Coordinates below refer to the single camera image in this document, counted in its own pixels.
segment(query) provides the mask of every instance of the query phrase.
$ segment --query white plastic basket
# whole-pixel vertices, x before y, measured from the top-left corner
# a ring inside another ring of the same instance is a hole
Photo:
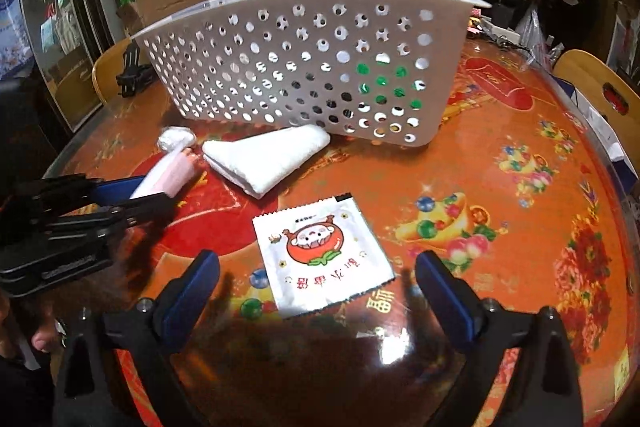
[[[209,0],[137,33],[185,118],[424,145],[482,0]]]

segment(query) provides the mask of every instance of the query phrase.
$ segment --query yellow sticker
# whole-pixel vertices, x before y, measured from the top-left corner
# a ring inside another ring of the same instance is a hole
[[[625,390],[625,385],[629,380],[629,376],[629,349],[628,346],[625,346],[625,349],[623,349],[613,372],[613,396],[616,402],[620,399],[622,392]]]

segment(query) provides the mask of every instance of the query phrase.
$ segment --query wooden chair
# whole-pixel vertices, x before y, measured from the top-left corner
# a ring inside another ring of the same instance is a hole
[[[563,54],[554,75],[574,84],[607,118],[636,171],[640,171],[640,97],[599,58],[582,50]]]
[[[95,92],[98,93],[103,104],[108,103],[120,92],[120,86],[116,81],[116,75],[122,73],[124,60],[122,55],[131,44],[129,37],[116,42],[111,48],[106,50],[95,61],[94,69],[91,73],[94,82]],[[140,64],[148,64],[149,60],[146,52],[140,50]]]

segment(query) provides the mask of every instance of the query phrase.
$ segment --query human hand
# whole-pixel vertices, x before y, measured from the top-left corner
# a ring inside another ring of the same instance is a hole
[[[37,302],[36,313],[40,318],[40,326],[31,337],[31,346],[38,351],[48,353],[55,346],[58,339],[56,332],[56,320],[53,315],[53,306],[50,302]],[[13,359],[17,355],[17,349],[5,320],[9,315],[10,301],[6,295],[0,293],[0,357]]]

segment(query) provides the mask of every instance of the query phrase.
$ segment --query orange tablecloth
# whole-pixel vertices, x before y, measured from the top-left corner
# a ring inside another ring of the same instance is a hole
[[[120,271],[69,285],[57,298],[112,309],[155,296],[209,248],[228,279],[174,358],[209,418],[234,425],[352,425],[356,418],[423,425],[460,367],[428,321],[423,333],[433,349],[414,349],[412,268],[416,254],[432,248],[481,297],[521,311],[559,309],[580,365],[585,419],[597,425],[638,363],[631,256],[637,235],[627,230],[593,135],[549,77],[521,65],[513,52],[467,41],[442,126],[425,148],[334,136],[260,201],[204,172],[150,263],[128,258],[140,235],[134,233]],[[168,124],[188,124],[200,141],[268,130],[182,120],[159,84],[98,118],[56,173],[144,173],[159,157],[156,138]],[[252,217],[343,192],[353,194],[404,282],[397,277],[382,291],[283,323],[261,270]],[[156,425],[130,360],[122,361],[146,423]],[[491,422],[513,364],[514,352],[507,353],[478,426]]]

